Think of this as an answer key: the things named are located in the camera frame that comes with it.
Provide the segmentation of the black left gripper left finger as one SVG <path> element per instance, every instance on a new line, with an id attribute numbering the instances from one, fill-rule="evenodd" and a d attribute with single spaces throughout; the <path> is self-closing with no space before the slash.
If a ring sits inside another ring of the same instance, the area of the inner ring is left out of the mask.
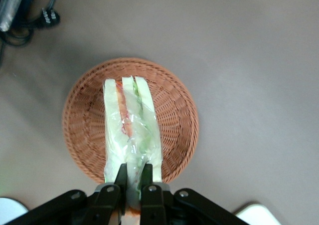
<path id="1" fill-rule="evenodd" d="M 70 190 L 7 222 L 8 225 L 119 225 L 125 213 L 127 165 L 114 182 L 100 184 L 90 196 Z"/>

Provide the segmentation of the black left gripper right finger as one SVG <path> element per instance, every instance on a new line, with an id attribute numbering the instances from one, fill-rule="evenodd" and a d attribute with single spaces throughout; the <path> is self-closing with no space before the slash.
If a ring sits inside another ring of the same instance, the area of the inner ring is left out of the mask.
<path id="1" fill-rule="evenodd" d="M 183 188 L 171 193 L 168 184 L 153 181 L 146 164 L 141 176 L 142 225 L 245 225 L 246 222 L 204 197 Z"/>

